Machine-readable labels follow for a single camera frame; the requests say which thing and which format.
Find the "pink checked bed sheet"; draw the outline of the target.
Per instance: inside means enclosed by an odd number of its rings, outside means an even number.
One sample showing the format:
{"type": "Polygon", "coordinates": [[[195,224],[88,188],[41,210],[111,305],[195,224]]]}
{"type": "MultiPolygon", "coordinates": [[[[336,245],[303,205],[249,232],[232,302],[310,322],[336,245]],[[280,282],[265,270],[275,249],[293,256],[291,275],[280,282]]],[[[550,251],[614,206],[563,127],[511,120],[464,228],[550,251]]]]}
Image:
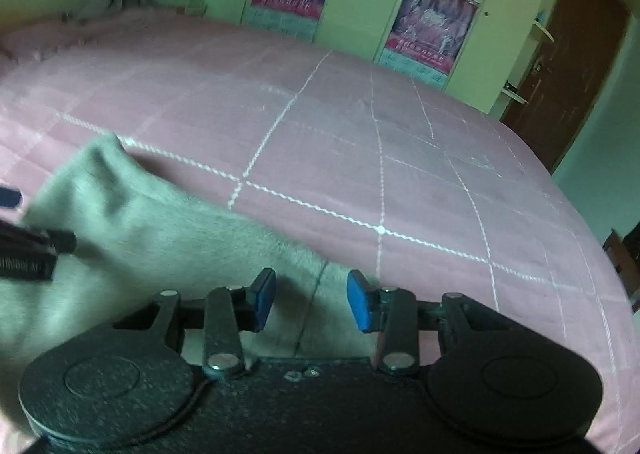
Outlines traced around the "pink checked bed sheet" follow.
{"type": "Polygon", "coordinates": [[[589,437],[639,448],[639,338],[613,266],[504,125],[425,85],[286,36],[160,10],[1,38],[1,180],[23,223],[111,135],[150,173],[424,300],[447,291],[585,356],[589,437]]]}

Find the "grey crumpled cloth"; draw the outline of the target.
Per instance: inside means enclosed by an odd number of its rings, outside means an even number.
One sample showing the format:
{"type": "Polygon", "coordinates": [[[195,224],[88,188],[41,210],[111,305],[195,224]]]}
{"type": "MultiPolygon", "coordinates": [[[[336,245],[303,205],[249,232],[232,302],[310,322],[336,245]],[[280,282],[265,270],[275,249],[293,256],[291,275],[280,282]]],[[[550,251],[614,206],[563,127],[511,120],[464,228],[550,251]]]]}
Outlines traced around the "grey crumpled cloth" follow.
{"type": "Polygon", "coordinates": [[[58,19],[64,24],[86,24],[121,14],[126,10],[140,10],[140,8],[155,6],[157,6],[156,0],[88,0],[76,10],[60,13],[58,19]]]}

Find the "dark chair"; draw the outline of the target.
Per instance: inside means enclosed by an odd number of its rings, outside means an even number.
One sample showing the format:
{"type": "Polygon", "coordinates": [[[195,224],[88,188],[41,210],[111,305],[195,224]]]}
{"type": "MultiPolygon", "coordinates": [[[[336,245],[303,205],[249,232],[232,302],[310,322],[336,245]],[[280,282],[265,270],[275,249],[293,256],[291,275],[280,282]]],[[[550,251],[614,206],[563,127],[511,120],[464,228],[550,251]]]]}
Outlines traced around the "dark chair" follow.
{"type": "Polygon", "coordinates": [[[612,229],[603,245],[626,291],[632,313],[639,312],[639,235],[640,223],[625,237],[612,229]]]}

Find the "lower right purple poster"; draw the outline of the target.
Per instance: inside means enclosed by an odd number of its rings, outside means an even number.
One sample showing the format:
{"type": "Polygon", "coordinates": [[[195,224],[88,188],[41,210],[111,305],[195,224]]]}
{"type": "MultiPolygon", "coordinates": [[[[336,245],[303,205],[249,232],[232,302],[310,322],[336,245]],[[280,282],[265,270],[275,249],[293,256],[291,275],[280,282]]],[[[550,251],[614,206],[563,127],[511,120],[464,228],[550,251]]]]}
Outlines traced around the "lower right purple poster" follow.
{"type": "Polygon", "coordinates": [[[445,88],[476,11],[472,0],[402,0],[378,63],[445,88]]]}

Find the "dark brown wooden door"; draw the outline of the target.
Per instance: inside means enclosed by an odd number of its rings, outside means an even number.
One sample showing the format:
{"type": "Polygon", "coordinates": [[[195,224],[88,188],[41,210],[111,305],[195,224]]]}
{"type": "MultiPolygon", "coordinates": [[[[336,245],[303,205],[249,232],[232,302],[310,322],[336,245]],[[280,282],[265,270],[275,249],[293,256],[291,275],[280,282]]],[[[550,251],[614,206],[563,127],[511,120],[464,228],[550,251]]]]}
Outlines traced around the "dark brown wooden door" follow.
{"type": "Polygon", "coordinates": [[[610,74],[630,17],[621,0],[556,0],[547,29],[501,122],[550,172],[559,166],[610,74]]]}

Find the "cream corner shelves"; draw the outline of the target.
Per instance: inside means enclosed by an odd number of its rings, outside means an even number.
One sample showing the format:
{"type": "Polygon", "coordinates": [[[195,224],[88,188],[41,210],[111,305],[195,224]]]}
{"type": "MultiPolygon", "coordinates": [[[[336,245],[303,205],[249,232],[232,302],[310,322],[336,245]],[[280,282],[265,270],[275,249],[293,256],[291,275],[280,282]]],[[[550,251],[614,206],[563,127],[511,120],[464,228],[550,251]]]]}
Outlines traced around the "cream corner shelves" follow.
{"type": "Polygon", "coordinates": [[[550,19],[558,0],[542,0],[538,6],[536,16],[532,28],[525,40],[520,55],[516,58],[516,62],[506,79],[506,84],[498,98],[498,105],[508,107],[511,102],[518,105],[526,105],[528,100],[520,92],[521,83],[523,82],[530,67],[533,66],[536,52],[539,47],[552,44],[555,40],[549,27],[550,19]]]}

